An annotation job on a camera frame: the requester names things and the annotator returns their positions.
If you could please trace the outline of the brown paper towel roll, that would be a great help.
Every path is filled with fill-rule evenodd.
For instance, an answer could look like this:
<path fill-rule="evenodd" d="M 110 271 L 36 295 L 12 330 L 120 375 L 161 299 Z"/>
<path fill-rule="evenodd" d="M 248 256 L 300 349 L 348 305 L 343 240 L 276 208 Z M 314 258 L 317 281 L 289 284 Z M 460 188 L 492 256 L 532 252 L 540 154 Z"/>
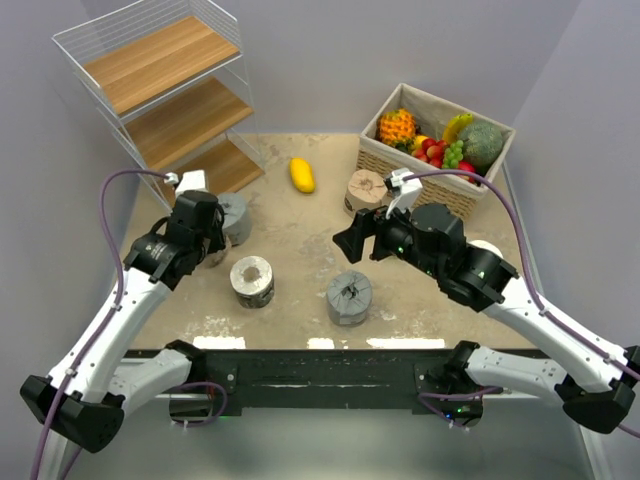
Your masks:
<path fill-rule="evenodd" d="M 202 268 L 215 268 L 219 264 L 221 264 L 227 257 L 230 247 L 228 245 L 225 246 L 224 249 L 216 251 L 206 256 L 206 258 L 202 261 Z"/>

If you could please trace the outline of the grey paper towel roll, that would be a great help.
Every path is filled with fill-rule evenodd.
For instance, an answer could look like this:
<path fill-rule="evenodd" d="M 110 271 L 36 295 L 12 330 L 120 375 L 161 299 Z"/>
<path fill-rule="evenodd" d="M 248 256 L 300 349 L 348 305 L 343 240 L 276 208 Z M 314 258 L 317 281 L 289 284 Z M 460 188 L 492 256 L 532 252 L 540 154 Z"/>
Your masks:
<path fill-rule="evenodd" d="M 218 197 L 224 211 L 223 232 L 229 237 L 232 246 L 247 241 L 252 230 L 248 203 L 239 193 L 222 193 Z"/>

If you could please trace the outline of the brown roll with black print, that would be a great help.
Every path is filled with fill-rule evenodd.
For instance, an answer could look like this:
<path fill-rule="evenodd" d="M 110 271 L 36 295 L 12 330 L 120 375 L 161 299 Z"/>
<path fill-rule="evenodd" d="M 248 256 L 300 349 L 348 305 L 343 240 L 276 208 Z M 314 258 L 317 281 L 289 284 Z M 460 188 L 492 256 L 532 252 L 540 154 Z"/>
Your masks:
<path fill-rule="evenodd" d="M 351 176 L 344 196 L 344 210 L 350 217 L 367 208 L 376 209 L 384 204 L 387 187 L 378 173 L 360 169 Z"/>

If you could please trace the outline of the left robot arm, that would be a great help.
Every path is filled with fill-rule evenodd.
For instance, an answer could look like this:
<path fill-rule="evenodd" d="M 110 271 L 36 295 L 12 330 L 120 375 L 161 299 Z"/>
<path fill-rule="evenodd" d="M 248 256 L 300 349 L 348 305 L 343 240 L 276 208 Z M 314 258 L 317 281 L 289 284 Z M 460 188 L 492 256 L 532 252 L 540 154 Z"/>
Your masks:
<path fill-rule="evenodd" d="M 71 351 L 45 377 L 30 375 L 20 395 L 42 424 L 82 449 L 104 449 L 125 417 L 156 395 L 176 387 L 200 390 L 207 380 L 205 355 L 175 340 L 128 374 L 121 359 L 141 327 L 210 254 L 225 246 L 218 198 L 189 190 L 171 214 L 138 238 L 124 260 L 124 287 L 116 287 Z"/>

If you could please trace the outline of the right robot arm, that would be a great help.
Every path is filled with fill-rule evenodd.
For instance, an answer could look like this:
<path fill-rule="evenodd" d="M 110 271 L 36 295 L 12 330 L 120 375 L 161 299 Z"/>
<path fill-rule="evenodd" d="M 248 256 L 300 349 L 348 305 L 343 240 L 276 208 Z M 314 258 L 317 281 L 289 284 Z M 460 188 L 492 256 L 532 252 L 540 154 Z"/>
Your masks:
<path fill-rule="evenodd" d="M 622 428 L 636 398 L 638 347 L 600 339 L 542 300 L 513 265 L 469 243 L 462 220 L 444 205 L 413 212 L 363 209 L 333 241 L 356 263 L 367 238 L 374 240 L 371 259 L 407 262 L 433 278 L 450 300 L 508 326 L 545 355 L 511 355 L 462 341 L 429 372 L 436 388 L 431 398 L 462 402 L 509 389 L 558 405 L 597 433 Z"/>

